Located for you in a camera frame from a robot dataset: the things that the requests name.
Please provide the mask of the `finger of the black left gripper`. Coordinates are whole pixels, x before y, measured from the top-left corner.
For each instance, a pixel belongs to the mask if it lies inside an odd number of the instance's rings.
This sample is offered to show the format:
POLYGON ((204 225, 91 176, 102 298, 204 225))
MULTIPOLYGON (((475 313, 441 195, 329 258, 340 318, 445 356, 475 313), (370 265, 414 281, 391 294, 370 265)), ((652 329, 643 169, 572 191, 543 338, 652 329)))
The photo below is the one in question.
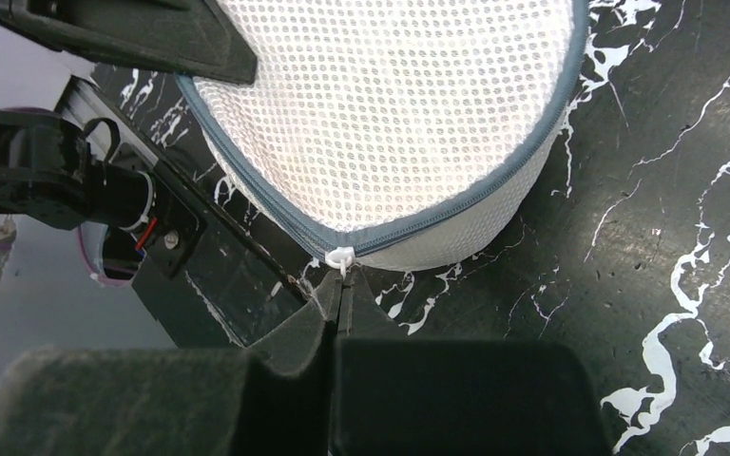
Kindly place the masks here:
POLYGON ((95 63, 256 81, 257 55, 216 1, 0 0, 0 27, 95 63))

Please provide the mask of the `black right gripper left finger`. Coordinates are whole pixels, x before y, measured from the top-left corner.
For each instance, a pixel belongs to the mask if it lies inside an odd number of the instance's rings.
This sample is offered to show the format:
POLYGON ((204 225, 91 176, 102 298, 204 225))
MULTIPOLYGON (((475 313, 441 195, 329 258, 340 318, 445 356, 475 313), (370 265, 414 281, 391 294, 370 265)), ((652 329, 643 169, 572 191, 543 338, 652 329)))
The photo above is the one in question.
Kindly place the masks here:
POLYGON ((250 347, 31 351, 0 384, 0 455, 323 455, 342 276, 250 347))

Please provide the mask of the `white mesh bag blue trim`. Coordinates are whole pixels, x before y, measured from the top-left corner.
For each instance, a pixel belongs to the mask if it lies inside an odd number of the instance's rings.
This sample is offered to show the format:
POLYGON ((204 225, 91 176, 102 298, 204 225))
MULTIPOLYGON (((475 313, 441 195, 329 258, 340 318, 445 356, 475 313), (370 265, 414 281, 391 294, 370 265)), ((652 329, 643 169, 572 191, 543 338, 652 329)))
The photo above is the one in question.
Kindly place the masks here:
POLYGON ((255 82, 182 76, 216 162, 305 252, 413 272, 487 247, 539 178, 586 1, 223 1, 255 82))

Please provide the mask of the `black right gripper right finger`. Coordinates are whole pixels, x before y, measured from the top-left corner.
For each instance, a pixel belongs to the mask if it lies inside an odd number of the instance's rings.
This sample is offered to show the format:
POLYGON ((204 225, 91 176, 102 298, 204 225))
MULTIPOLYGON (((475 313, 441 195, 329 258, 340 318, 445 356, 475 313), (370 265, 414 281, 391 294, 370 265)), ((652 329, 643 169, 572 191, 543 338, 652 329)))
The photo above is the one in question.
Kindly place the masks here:
POLYGON ((586 369, 542 341, 410 337, 353 269, 338 285, 334 455, 608 455, 586 369))

